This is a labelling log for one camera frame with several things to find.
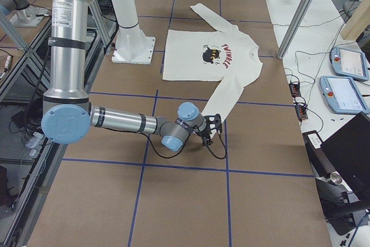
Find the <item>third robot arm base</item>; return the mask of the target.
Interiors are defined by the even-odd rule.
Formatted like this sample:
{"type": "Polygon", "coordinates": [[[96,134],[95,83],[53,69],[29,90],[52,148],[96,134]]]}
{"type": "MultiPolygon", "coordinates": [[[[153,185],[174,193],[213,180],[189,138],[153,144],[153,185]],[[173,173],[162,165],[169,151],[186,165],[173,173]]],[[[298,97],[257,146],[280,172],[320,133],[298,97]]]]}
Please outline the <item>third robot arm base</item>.
{"type": "Polygon", "coordinates": [[[47,8],[33,7],[28,0],[1,0],[1,13],[14,13],[10,22],[15,27],[37,27],[43,18],[49,17],[47,8]]]}

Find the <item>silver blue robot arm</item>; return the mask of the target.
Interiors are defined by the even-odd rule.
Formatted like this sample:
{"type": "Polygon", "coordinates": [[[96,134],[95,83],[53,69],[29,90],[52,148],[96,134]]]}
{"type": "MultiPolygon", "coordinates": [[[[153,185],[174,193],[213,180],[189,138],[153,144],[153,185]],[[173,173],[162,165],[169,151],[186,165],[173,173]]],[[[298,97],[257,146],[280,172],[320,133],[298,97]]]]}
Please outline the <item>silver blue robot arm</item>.
{"type": "Polygon", "coordinates": [[[162,144],[179,154],[190,135],[212,144],[212,135],[221,134],[221,116],[204,116],[191,102],[181,104],[177,119],[147,116],[94,105],[86,82],[86,37],[88,18],[92,17],[105,47],[117,42],[115,62],[149,64],[155,38],[146,36],[139,27],[134,0],[111,0],[115,20],[109,32],[97,0],[52,0],[50,86],[43,95],[41,128],[45,136],[62,145],[83,139],[91,127],[161,137],[162,144]]]}

